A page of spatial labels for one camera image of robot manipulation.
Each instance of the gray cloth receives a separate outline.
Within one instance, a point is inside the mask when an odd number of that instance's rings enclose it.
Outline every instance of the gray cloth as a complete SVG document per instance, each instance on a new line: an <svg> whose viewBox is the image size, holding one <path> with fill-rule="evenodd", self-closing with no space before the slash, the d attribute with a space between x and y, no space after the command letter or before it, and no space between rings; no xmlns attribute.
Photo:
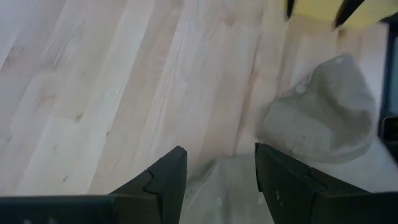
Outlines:
<svg viewBox="0 0 398 224"><path fill-rule="evenodd" d="M376 105L350 55L328 60L311 81L271 103L260 138L298 159L351 161L372 144Z"/></svg>
<svg viewBox="0 0 398 224"><path fill-rule="evenodd" d="M180 224L196 223L273 223L257 189L254 155L214 161L190 177Z"/></svg>

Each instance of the wood grain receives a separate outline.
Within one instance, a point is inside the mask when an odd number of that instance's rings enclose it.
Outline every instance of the wood grain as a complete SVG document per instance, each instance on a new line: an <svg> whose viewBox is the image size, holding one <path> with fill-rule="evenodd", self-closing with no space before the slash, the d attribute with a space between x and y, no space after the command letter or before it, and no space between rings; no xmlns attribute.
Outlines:
<svg viewBox="0 0 398 224"><path fill-rule="evenodd" d="M380 99L382 24L286 22L278 0L6 3L0 195L105 194L177 145L189 171L252 153L267 105L343 52Z"/></svg>

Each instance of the yellow object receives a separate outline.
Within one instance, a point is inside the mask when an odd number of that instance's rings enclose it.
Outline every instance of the yellow object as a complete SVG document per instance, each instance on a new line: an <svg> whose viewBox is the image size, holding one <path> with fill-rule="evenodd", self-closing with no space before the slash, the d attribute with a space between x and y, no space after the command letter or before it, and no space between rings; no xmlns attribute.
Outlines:
<svg viewBox="0 0 398 224"><path fill-rule="evenodd" d="M334 21L343 0L296 0L294 14ZM398 0L365 0L343 24L365 27L398 12Z"/></svg>

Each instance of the crumpled fabric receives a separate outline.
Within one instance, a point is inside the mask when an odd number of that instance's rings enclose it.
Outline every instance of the crumpled fabric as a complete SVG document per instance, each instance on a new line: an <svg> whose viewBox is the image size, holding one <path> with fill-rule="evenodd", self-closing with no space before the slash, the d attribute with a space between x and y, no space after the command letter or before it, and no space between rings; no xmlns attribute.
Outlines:
<svg viewBox="0 0 398 224"><path fill-rule="evenodd" d="M335 164L363 155L376 125L375 100L345 54L320 64L309 83L272 102L259 137L297 159Z"/></svg>
<svg viewBox="0 0 398 224"><path fill-rule="evenodd" d="M180 224L196 223L274 223L257 188L254 154L218 159L188 179Z"/></svg>

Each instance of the wooden floor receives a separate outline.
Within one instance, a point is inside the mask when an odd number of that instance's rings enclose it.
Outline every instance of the wooden floor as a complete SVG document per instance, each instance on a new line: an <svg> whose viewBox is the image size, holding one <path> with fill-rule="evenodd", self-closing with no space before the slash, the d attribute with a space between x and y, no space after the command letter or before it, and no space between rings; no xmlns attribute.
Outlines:
<svg viewBox="0 0 398 224"><path fill-rule="evenodd" d="M2 0L0 195L102 194L181 145L253 152L264 108L354 54L380 101L387 27L284 21L278 0Z"/></svg>

